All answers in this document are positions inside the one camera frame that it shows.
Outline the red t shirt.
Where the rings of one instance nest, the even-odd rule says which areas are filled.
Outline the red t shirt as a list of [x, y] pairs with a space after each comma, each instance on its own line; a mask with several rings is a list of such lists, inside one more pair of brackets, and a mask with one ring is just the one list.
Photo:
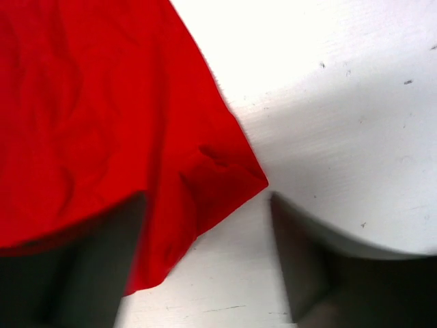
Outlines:
[[169, 1], [1, 2], [1, 253], [147, 198], [132, 294], [268, 186]]

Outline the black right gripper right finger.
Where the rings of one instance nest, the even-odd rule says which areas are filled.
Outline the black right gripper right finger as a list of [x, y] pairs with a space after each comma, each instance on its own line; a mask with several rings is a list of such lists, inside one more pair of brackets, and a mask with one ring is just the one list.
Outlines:
[[299, 327], [435, 327], [436, 257], [354, 238], [279, 193], [270, 213], [290, 318]]

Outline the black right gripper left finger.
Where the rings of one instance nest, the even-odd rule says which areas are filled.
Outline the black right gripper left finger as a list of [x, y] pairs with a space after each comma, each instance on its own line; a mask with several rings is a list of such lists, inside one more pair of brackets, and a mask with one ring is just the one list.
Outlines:
[[135, 193], [75, 228], [1, 249], [1, 326], [113, 327], [145, 212]]

